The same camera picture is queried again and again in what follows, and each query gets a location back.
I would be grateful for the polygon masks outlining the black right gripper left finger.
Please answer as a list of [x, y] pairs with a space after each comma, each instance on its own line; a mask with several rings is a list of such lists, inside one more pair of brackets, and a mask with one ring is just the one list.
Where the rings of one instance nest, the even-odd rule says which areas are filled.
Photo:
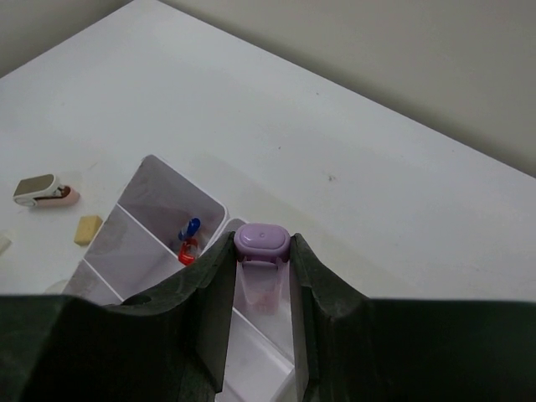
[[225, 234], [192, 265], [119, 305], [4, 296], [2, 400], [213, 400], [224, 386], [235, 274]]

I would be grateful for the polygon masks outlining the pastel purple highlighter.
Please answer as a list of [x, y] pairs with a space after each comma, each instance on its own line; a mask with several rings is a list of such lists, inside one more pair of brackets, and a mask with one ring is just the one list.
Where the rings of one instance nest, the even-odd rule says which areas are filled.
[[275, 224], [243, 224], [234, 233], [237, 277], [247, 310], [264, 315], [277, 312], [290, 241], [288, 231]]

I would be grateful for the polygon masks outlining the red pen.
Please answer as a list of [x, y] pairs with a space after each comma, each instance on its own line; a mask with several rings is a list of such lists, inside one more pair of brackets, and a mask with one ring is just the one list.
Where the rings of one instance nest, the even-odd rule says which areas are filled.
[[183, 265], [190, 265], [197, 257], [198, 241], [194, 238], [184, 240], [178, 252], [178, 261]]

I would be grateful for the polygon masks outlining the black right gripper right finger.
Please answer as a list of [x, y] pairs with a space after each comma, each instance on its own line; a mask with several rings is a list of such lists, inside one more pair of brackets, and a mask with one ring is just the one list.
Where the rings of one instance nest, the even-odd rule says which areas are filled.
[[535, 305], [371, 298], [290, 245], [300, 401], [532, 401]]

